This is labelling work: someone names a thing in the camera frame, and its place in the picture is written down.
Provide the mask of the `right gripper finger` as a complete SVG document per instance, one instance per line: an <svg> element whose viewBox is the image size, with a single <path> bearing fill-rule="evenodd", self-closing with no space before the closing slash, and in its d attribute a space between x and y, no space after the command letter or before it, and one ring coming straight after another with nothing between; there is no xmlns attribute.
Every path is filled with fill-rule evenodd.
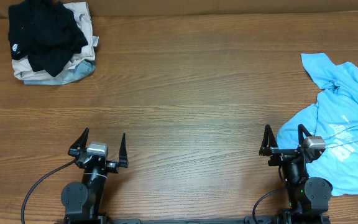
<svg viewBox="0 0 358 224"><path fill-rule="evenodd" d="M304 127L303 124L298 125L298 143L300 146L307 146L311 133Z"/></svg>
<svg viewBox="0 0 358 224"><path fill-rule="evenodd" d="M278 144L269 124L265 126L264 137L259 150L259 155L272 155L278 149Z"/></svg>

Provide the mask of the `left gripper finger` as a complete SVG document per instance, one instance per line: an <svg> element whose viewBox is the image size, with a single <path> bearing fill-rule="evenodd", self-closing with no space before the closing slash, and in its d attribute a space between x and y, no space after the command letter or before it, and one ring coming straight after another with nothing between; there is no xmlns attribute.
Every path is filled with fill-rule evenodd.
<svg viewBox="0 0 358 224"><path fill-rule="evenodd" d="M128 168L129 161L127 157L127 149L126 149L126 134L122 135L121 145L119 149L119 167Z"/></svg>
<svg viewBox="0 0 358 224"><path fill-rule="evenodd" d="M81 136L70 146L70 149L85 149L88 141L89 128L85 128Z"/></svg>

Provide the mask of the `light blue printed t-shirt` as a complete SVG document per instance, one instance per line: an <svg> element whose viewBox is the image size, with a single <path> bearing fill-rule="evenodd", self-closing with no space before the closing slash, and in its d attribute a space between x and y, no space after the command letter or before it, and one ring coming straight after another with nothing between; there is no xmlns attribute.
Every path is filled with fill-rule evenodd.
<svg viewBox="0 0 358 224"><path fill-rule="evenodd" d="M333 196L358 195L358 67L332 63L324 53L302 54L304 69L321 89L316 103L298 112L277 133L280 149L298 145L298 125L320 136L326 149L308 163L310 177L333 185Z"/></svg>

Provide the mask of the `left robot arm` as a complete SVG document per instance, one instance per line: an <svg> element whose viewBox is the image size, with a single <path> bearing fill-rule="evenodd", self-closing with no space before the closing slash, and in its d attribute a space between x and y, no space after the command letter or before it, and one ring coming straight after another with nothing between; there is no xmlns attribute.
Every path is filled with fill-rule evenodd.
<svg viewBox="0 0 358 224"><path fill-rule="evenodd" d="M84 173L80 182L71 182L62 190L64 223L109 223L108 214L100 212L108 174L117 174L120 168L129 166L125 134L122 135L117 161L108 159L106 143L88 144L88 135L89 129L86 128L68 150L68 155L75 159L74 164Z"/></svg>

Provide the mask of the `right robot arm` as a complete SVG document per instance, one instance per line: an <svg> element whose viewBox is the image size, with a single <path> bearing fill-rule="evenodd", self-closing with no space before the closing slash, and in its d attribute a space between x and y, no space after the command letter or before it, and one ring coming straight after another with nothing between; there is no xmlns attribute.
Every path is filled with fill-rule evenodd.
<svg viewBox="0 0 358 224"><path fill-rule="evenodd" d="M319 136L312 136L302 125L298 125L298 146L295 149L280 149L269 125L265 126L264 138L259 155L269 156L268 165L278 167L279 177L285 186L273 190L255 203L252 219L255 223L263 220L273 224L325 224L329 217L329 200L333 190L332 184L320 177L310 177L306 165L317 160L325 151L326 143ZM273 217L257 217L258 204L265 198L286 191L290 208L280 210Z"/></svg>

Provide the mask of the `grey-blue folded garment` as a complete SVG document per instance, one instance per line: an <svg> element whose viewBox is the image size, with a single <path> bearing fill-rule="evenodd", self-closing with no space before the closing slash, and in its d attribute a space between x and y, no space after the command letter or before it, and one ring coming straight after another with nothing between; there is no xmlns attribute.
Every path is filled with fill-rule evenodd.
<svg viewBox="0 0 358 224"><path fill-rule="evenodd" d="M74 69L63 71L52 79L47 80L24 80L25 85L66 85L77 82L95 71L94 62L84 60Z"/></svg>

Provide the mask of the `beige folded garment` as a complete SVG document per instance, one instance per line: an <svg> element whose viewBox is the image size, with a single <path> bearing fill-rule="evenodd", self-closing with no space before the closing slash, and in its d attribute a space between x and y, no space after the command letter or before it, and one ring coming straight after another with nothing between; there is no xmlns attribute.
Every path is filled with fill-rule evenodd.
<svg viewBox="0 0 358 224"><path fill-rule="evenodd" d="M99 41L99 37L93 35L93 25L87 2L65 3L64 7L73 13L74 20L76 21L78 28L84 34L88 44L82 47L79 54L74 54L72 56L59 74L63 71L74 69L84 60L94 62L96 58L94 48L98 45ZM54 78L45 70L39 72L33 71L27 57L20 60L13 60L12 67L14 70L14 76L23 82L24 80L47 80Z"/></svg>

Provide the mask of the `black garment on pile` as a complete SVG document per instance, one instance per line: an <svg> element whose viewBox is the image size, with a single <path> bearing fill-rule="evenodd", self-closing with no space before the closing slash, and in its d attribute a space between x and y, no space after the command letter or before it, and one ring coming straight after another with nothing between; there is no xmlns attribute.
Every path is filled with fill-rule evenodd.
<svg viewBox="0 0 358 224"><path fill-rule="evenodd" d="M11 57L27 57L35 72L56 77L88 45L74 13L60 1L25 0L9 6L8 14Z"/></svg>

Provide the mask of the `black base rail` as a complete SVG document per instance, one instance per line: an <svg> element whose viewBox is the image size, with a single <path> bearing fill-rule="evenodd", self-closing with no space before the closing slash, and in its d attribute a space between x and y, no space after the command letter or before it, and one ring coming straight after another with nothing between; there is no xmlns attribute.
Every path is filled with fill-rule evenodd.
<svg viewBox="0 0 358 224"><path fill-rule="evenodd" d="M111 219L107 221L80 221L70 222L65 220L58 220L55 224L64 223L107 223L107 224L274 224L280 223L274 216L257 216L258 222L255 222L252 216L245 218L218 218L218 219L189 219L189 220L140 220L140 219Z"/></svg>

